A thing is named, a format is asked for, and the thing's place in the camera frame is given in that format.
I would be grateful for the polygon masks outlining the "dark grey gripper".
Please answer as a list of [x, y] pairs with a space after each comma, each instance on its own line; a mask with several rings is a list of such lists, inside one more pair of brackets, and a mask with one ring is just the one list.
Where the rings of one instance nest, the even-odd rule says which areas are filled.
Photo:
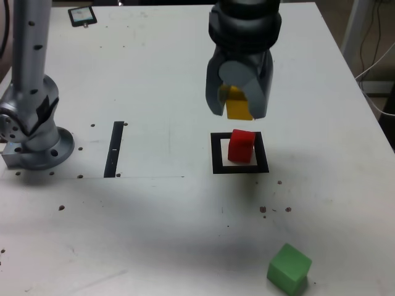
[[244, 93], [253, 119], [264, 118], [267, 114], [272, 76], [273, 59], [269, 50], [258, 54], [244, 54], [217, 46], [207, 64], [207, 105], [214, 115], [223, 115], [225, 103], [219, 93], [224, 82]]

